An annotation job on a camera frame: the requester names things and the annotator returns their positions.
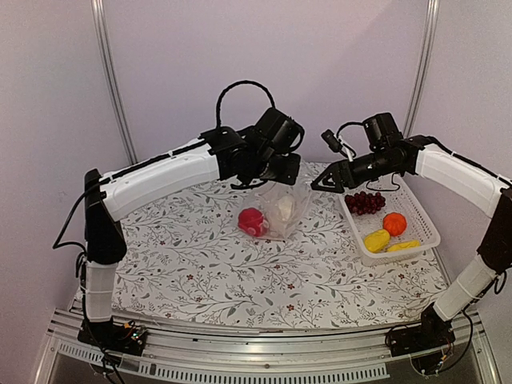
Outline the red bell pepper toy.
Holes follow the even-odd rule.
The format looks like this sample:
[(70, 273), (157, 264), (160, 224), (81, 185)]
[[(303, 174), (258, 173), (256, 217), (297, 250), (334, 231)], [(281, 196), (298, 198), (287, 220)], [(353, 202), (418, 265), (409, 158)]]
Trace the red bell pepper toy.
[(260, 238), (267, 234), (269, 223), (263, 212), (250, 207), (243, 209), (238, 215), (238, 228), (252, 237)]

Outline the clear zip top bag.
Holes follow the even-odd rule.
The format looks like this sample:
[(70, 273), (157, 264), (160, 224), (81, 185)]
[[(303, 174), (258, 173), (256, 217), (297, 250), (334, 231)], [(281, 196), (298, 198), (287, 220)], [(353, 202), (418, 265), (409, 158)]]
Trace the clear zip top bag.
[(268, 182), (250, 191), (234, 215), (234, 225), (245, 235), (265, 240), (287, 240), (309, 209), (313, 175), (307, 162), (300, 162), (292, 186)]

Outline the white cauliflower toy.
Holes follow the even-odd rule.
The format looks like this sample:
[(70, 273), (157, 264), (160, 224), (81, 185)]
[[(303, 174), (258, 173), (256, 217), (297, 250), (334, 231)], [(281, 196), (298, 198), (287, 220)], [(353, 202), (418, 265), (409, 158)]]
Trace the white cauliflower toy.
[(282, 222), (288, 222), (294, 214), (295, 204), (296, 200), (292, 195), (280, 197), (274, 208), (275, 217)]

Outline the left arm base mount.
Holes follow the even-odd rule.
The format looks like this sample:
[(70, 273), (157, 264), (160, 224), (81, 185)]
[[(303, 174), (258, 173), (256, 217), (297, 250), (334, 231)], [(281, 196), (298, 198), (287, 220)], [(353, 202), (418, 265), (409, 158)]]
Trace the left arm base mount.
[(136, 325), (134, 321), (119, 325), (112, 318), (106, 322), (91, 322), (84, 318), (78, 332), (78, 340), (84, 344), (134, 356), (142, 356), (147, 336), (145, 326)]

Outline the yellow banana toy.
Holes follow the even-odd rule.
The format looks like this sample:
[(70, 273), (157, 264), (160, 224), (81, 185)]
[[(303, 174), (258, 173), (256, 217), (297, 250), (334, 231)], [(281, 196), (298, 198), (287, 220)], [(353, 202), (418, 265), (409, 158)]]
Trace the yellow banana toy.
[(387, 252), (397, 252), (402, 250), (408, 250), (411, 248), (419, 247), (421, 245), (419, 240), (411, 240), (408, 242), (400, 242), (397, 244), (394, 244), (392, 246), (389, 246), (386, 251)]

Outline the orange pumpkin toy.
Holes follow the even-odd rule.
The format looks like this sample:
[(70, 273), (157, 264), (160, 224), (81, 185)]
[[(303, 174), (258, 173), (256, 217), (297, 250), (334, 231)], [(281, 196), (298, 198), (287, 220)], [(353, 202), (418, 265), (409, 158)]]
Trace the orange pumpkin toy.
[(386, 230), (390, 236), (396, 237), (406, 231), (407, 220), (402, 214), (393, 212), (384, 217), (382, 220), (382, 228)]

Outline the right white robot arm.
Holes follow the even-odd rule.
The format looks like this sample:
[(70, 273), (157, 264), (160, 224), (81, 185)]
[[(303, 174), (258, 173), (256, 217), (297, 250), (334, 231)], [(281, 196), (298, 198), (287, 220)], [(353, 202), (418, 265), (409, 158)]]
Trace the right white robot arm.
[(412, 174), (431, 180), (479, 208), (490, 224), (474, 260), (430, 306), (414, 331), (414, 342), (431, 348), (443, 338), (456, 314), (480, 299), (491, 283), (511, 267), (511, 181), (453, 152), (433, 136), (404, 137), (389, 113), (360, 122), (370, 153), (358, 158), (342, 143), (340, 131), (326, 130), (322, 139), (344, 159), (334, 162), (313, 181), (314, 190), (341, 194), (381, 176)]

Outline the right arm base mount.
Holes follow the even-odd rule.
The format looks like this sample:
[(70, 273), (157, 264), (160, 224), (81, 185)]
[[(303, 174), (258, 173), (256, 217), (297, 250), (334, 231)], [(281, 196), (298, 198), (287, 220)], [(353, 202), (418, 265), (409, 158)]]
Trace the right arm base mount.
[(440, 372), (453, 351), (455, 335), (451, 320), (444, 321), (430, 304), (420, 316), (417, 326), (392, 327), (385, 336), (385, 344), (393, 357), (415, 354), (435, 349), (431, 354), (424, 354), (412, 359), (412, 366), (417, 372), (431, 375)]

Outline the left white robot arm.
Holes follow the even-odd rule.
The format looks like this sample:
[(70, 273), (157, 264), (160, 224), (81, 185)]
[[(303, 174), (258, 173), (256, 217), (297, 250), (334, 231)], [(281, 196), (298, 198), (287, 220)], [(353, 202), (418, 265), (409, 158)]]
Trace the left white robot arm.
[(274, 107), (252, 126), (216, 127), (184, 146), (123, 170), (85, 176), (86, 282), (83, 311), (87, 332), (102, 347), (119, 339), (111, 324), (115, 271), (127, 252), (120, 221), (160, 198), (204, 182), (235, 178), (234, 190), (266, 182), (292, 186), (298, 176), (296, 150), (304, 129)]

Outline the yellow lemon toy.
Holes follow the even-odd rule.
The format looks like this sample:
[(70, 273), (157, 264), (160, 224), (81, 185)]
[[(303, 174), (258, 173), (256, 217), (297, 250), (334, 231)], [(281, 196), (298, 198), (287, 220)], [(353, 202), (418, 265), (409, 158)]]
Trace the yellow lemon toy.
[(379, 253), (387, 247), (390, 238), (390, 233), (387, 230), (376, 230), (364, 238), (364, 246), (371, 253)]

